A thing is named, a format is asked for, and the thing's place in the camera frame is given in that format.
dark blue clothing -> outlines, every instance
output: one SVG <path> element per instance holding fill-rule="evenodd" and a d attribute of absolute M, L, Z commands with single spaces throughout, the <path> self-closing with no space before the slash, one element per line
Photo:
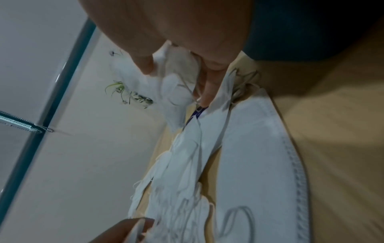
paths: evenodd
<path fill-rule="evenodd" d="M 255 0 L 243 51 L 254 60 L 331 57 L 383 15 L 384 0 Z"/>

hand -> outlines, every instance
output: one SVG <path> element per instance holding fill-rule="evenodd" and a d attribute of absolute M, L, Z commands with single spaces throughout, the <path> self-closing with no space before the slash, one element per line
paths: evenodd
<path fill-rule="evenodd" d="M 124 243 L 127 235 L 131 229 L 135 226 L 136 222 L 139 219 L 125 219 L 115 224 L 111 228 L 107 229 L 101 235 L 96 237 L 90 243 Z M 145 219 L 144 230 L 146 232 L 149 228 L 152 227 L 154 220 Z"/>
<path fill-rule="evenodd" d="M 96 25 L 130 54 L 143 74 L 166 40 L 201 58 L 194 91 L 207 107 L 248 37 L 254 0 L 80 0 Z"/>

person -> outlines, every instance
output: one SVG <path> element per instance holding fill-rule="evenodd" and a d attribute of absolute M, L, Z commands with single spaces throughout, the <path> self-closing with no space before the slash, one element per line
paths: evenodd
<path fill-rule="evenodd" d="M 79 1 L 143 74 L 153 71 L 152 54 L 166 40 L 200 57 L 193 95 L 201 94 L 202 107 L 215 98 L 241 50 L 255 60 L 322 60 L 360 37 L 383 11 L 377 0 Z"/>
<path fill-rule="evenodd" d="M 93 239 L 90 243 L 124 243 L 129 232 L 135 226 L 138 219 L 124 219 L 114 226 L 107 229 L 101 235 Z M 154 223 L 153 219 L 145 218 L 143 232 L 146 232 L 149 228 L 152 227 Z"/>

white wall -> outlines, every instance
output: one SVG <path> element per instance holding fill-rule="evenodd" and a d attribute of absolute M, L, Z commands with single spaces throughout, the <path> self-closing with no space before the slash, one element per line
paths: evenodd
<path fill-rule="evenodd" d="M 165 122 L 105 94 L 112 83 L 104 36 L 91 45 L 14 201 L 0 243 L 87 242 L 123 219 Z"/>
<path fill-rule="evenodd" d="M 39 120 L 86 18 L 77 0 L 0 1 L 0 110 Z M 0 190 L 27 137 L 0 124 Z"/>

beige surface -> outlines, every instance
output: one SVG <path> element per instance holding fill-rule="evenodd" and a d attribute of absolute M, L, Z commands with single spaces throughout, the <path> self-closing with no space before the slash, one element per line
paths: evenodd
<path fill-rule="evenodd" d="M 384 242 L 384 19 L 331 60 L 254 62 L 241 55 L 233 65 L 241 73 L 260 71 L 258 83 L 271 95 L 302 158 L 313 242 Z M 173 138 L 163 133 L 150 166 Z M 212 202 L 219 153 L 200 178 L 202 194 Z M 145 194 L 138 216 L 147 201 Z"/>

